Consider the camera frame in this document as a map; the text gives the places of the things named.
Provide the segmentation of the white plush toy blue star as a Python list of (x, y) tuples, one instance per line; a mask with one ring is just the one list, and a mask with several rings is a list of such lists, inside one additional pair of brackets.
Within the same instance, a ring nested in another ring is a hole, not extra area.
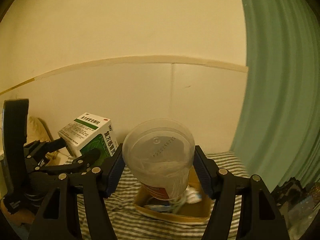
[(187, 186), (184, 195), (187, 204), (196, 204), (202, 201), (201, 194), (194, 187)]

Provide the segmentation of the grey white checkered bedsheet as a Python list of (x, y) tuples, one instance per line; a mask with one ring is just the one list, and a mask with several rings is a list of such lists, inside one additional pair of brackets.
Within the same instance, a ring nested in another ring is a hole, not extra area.
[[(248, 172), (234, 152), (206, 153), (218, 167), (226, 168), (235, 176), (248, 177)], [(118, 239), (201, 239), (207, 221), (200, 225), (184, 225), (152, 219), (140, 214), (133, 200), (141, 183), (124, 168), (115, 193), (104, 199), (108, 216)], [(85, 214), (84, 198), (77, 195), (80, 229), (83, 239), (91, 239)], [(240, 220), (241, 197), (236, 196), (234, 213), (227, 239), (236, 239)]]

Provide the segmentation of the clear plastic cup container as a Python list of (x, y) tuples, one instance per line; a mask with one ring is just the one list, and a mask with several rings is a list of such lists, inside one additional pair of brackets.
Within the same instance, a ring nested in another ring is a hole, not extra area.
[(184, 193), (194, 153), (192, 133), (170, 119), (139, 124), (129, 132), (122, 146), (126, 166), (160, 200), (176, 199)]

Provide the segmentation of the dark clutter pile bedside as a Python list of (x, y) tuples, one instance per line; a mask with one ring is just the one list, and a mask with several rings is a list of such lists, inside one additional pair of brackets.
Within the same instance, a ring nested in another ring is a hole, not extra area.
[(272, 191), (290, 239), (319, 239), (319, 182), (302, 187), (290, 178)]

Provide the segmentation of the brown cardboard box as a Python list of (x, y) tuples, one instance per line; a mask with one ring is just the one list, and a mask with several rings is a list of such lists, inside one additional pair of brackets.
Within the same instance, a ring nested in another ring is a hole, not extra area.
[(189, 172), (188, 186), (195, 190), (194, 203), (185, 202), (175, 209), (168, 201), (153, 198), (142, 186), (133, 205), (146, 217), (175, 224), (201, 225), (209, 219), (213, 201), (204, 193), (194, 168)]

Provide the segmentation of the beige pillow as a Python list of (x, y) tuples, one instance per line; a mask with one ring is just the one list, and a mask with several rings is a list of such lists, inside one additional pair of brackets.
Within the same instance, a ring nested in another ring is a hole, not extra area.
[(28, 116), (27, 119), (27, 144), (33, 141), (51, 141), (51, 138), (39, 118)]

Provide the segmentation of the green white medicine box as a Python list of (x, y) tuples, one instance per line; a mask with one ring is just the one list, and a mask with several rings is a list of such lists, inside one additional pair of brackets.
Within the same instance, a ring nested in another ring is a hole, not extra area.
[(58, 131), (66, 142), (68, 152), (74, 157), (88, 154), (93, 149), (100, 151), (100, 157), (94, 162), (100, 166), (106, 158), (112, 157), (118, 142), (109, 118), (84, 113)]

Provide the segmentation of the teal green curtain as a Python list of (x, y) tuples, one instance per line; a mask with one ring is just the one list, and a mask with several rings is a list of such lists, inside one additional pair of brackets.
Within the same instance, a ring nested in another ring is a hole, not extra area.
[(307, 0), (242, 0), (248, 79), (231, 146), (269, 190), (319, 181), (319, 20)]

